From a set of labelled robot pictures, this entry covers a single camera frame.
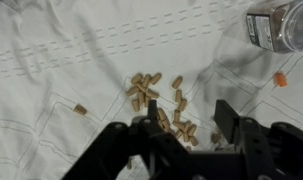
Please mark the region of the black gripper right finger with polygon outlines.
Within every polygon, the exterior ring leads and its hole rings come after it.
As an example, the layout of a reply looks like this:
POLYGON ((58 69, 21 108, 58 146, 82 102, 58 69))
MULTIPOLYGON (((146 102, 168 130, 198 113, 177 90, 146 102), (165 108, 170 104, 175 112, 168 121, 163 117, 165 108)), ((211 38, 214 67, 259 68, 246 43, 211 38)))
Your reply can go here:
POLYGON ((217 100, 214 121, 228 143, 235 144, 238 136, 240 116, 226 100, 217 100))

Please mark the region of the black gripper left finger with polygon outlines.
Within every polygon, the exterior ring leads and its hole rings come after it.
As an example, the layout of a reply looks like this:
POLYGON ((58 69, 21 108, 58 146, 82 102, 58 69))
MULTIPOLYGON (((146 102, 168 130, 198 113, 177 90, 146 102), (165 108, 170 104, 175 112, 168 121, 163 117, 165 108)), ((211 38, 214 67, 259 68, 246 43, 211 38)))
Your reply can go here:
POLYGON ((157 101, 156 100, 150 100, 148 104, 148 118, 151 120, 157 119, 157 101))

